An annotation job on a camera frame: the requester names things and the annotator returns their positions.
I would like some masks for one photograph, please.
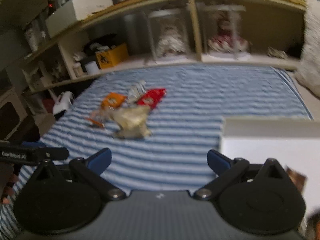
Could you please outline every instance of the orange snack bag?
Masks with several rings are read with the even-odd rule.
[[[122,105],[122,103],[126,100],[126,98],[127,97],[124,95],[111,92],[102,101],[101,108],[106,109],[107,107],[111,107],[113,109],[116,109]]]

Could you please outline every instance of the bed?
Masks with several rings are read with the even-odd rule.
[[[114,139],[112,133],[118,127],[112,122],[105,130],[90,127],[85,118],[109,92],[126,94],[139,80],[145,80],[147,88],[167,89],[166,97],[149,115],[151,137]],[[223,117],[230,115],[312,118],[283,70],[203,64],[149,67],[100,77],[40,141],[68,148],[68,161],[110,148],[112,163],[101,176],[127,194],[133,189],[193,193],[216,177],[206,155],[219,148]],[[33,170],[22,168],[12,202]],[[2,238],[14,238],[21,229],[12,205],[3,205],[0,214]]]

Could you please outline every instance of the red object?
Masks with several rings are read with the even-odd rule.
[[[52,114],[54,100],[53,99],[42,99],[42,104],[49,114]]]
[[[148,105],[151,109],[155,109],[158,102],[161,98],[165,95],[166,89],[165,88],[158,88],[158,89],[151,89],[148,90],[142,98],[139,99],[137,102],[138,105]]]
[[[54,14],[55,12],[55,7],[54,7],[54,4],[53,4],[53,1],[52,0],[48,0],[48,17],[52,14]]]
[[[240,45],[244,44],[245,40],[243,38],[238,36],[237,39],[240,42]],[[230,35],[227,35],[227,34],[214,36],[213,38],[211,38],[211,41],[213,43],[215,43],[215,42],[218,43],[221,48],[223,48],[223,43],[224,42],[228,43],[228,46],[230,48],[233,48],[232,37]]]

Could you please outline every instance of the white cup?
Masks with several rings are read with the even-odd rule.
[[[100,69],[95,61],[89,62],[84,65],[88,75],[95,75],[100,73]]]

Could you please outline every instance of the crumpled plastic bag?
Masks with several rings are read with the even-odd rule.
[[[113,134],[114,137],[134,139],[150,136],[151,131],[146,124],[149,112],[149,106],[137,106],[114,110],[110,118],[120,127],[120,130]]]

